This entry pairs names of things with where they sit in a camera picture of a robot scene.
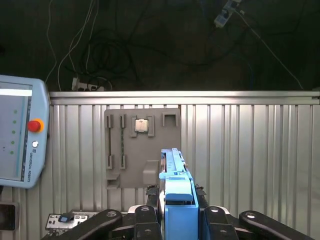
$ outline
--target red emergency stop button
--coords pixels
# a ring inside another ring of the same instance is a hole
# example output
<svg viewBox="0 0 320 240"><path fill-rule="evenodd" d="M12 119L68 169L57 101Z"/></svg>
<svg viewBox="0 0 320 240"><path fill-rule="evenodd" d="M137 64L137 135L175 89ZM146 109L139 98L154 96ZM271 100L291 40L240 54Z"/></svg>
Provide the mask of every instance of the red emergency stop button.
<svg viewBox="0 0 320 240"><path fill-rule="evenodd" d="M27 124L28 130L32 133L39 132L41 129L41 123L39 121L29 121Z"/></svg>

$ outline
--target power strip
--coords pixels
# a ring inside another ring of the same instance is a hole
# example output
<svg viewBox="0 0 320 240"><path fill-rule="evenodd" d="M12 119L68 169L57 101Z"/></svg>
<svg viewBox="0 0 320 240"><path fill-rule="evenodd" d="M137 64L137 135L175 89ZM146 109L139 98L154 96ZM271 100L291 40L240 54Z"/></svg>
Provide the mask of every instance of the power strip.
<svg viewBox="0 0 320 240"><path fill-rule="evenodd" d="M224 5L221 13L216 16L214 24L217 28L223 28L228 20L231 18L236 8L239 6L242 0L228 0Z"/></svg>
<svg viewBox="0 0 320 240"><path fill-rule="evenodd" d="M87 83L83 83L83 82L80 82L80 79L79 78L76 78L74 77L73 80L72 80L72 91L95 91L95 92L103 92L105 91L105 88L103 86L100 86L98 89L97 89L97 85L93 85L93 84L87 84Z"/></svg>

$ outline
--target gray mounting board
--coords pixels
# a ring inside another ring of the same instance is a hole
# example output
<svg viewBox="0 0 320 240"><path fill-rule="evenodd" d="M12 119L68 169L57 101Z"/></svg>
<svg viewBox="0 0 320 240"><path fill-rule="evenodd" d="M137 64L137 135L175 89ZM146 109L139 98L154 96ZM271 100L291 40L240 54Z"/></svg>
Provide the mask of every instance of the gray mounting board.
<svg viewBox="0 0 320 240"><path fill-rule="evenodd" d="M181 149L178 108L107 109L104 127L108 189L157 184L161 149Z"/></svg>

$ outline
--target control panel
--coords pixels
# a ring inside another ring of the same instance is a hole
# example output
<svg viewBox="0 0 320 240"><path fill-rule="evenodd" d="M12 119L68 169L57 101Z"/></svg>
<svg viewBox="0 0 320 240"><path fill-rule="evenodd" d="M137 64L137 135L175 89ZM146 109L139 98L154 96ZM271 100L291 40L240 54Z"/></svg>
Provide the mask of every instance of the control panel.
<svg viewBox="0 0 320 240"><path fill-rule="evenodd" d="M46 222L45 229L48 231L73 229L75 226L87 220L89 216L85 214L75 214L69 221L62 221L61 218L61 214L50 214Z"/></svg>
<svg viewBox="0 0 320 240"><path fill-rule="evenodd" d="M0 75L0 186L36 184L45 165L49 106L43 81Z"/></svg>

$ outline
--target touchscreen display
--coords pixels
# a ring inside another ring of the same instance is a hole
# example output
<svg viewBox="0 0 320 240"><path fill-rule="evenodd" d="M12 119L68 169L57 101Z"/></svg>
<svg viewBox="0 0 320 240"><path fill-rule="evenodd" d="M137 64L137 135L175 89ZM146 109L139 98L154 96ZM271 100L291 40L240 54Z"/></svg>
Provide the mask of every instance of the touchscreen display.
<svg viewBox="0 0 320 240"><path fill-rule="evenodd" d="M0 81L0 179L25 179L31 98L31 85Z"/></svg>

